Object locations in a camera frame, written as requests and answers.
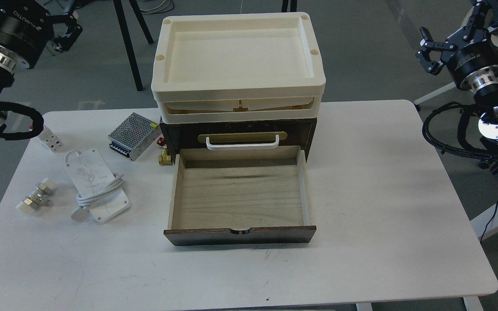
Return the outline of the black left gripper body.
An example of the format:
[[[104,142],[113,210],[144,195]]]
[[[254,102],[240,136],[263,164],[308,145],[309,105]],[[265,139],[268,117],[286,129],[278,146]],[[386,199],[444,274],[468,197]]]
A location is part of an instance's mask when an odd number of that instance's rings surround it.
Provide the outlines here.
[[[20,67],[35,67],[54,37],[48,14],[36,0],[0,0],[0,47],[14,53]]]

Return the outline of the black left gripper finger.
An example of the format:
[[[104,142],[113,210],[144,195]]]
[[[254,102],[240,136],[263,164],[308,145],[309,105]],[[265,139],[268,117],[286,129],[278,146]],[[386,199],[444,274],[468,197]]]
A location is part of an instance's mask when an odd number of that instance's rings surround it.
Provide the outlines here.
[[[54,37],[51,42],[57,52],[69,51],[83,31],[75,16],[50,16],[50,24],[65,24],[67,32],[62,37]]]

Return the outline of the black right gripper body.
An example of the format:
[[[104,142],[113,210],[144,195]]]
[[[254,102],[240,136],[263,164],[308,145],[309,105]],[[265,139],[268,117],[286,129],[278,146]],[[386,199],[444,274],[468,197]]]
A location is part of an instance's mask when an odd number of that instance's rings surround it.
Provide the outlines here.
[[[448,58],[448,70],[459,90],[479,91],[498,83],[498,52],[488,30],[477,30],[472,37],[463,37],[461,28],[448,37],[456,48]]]

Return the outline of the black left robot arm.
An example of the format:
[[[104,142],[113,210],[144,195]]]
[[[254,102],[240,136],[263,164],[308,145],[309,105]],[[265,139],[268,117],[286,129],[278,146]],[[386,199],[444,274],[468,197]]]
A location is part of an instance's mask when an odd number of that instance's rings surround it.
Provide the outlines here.
[[[82,32],[74,16],[72,0],[61,15],[51,15],[36,0],[0,0],[0,93],[11,87],[20,69],[35,67],[48,41],[57,51],[67,51]],[[0,138],[27,140],[44,129],[37,110],[22,104],[0,101]]]

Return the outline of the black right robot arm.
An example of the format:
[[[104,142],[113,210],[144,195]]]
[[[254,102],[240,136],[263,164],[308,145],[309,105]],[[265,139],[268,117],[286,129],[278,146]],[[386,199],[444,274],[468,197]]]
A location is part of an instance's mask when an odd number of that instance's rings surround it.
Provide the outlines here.
[[[498,30],[498,0],[473,0],[468,21],[443,42],[436,42],[429,30],[416,57],[427,73],[437,75],[446,67],[459,90],[470,90],[474,104],[452,101],[437,108],[423,123],[421,133],[441,153],[473,158],[489,167],[498,179],[498,52],[492,32]],[[461,109],[457,139],[459,147],[443,143],[431,134],[431,120],[442,112]]]

